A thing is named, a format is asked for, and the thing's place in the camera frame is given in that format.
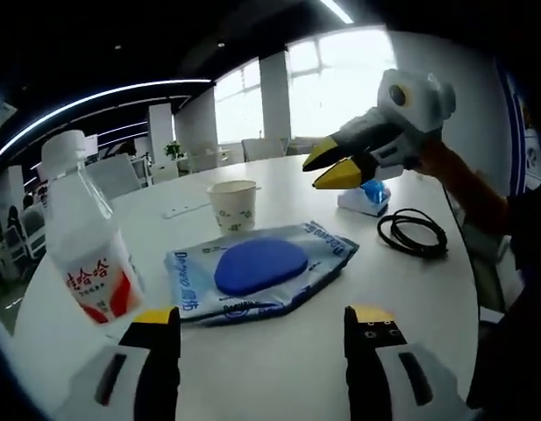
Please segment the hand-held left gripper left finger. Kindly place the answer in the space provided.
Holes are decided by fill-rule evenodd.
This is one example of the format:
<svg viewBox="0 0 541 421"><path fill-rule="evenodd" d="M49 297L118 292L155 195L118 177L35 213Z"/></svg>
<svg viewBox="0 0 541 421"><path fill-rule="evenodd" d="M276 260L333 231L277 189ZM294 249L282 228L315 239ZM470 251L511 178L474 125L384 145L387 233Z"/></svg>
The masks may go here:
<svg viewBox="0 0 541 421"><path fill-rule="evenodd" d="M174 420L179 395L178 307L147 310L69 384L71 420Z"/></svg>

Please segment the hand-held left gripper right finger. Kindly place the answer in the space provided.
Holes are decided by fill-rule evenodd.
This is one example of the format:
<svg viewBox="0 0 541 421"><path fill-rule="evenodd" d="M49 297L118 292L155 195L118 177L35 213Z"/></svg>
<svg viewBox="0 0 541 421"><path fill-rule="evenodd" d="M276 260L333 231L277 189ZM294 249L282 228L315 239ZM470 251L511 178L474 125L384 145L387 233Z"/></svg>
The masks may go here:
<svg viewBox="0 0 541 421"><path fill-rule="evenodd" d="M345 381L351 420L467 420L453 372L408 342L389 312L345 308Z"/></svg>

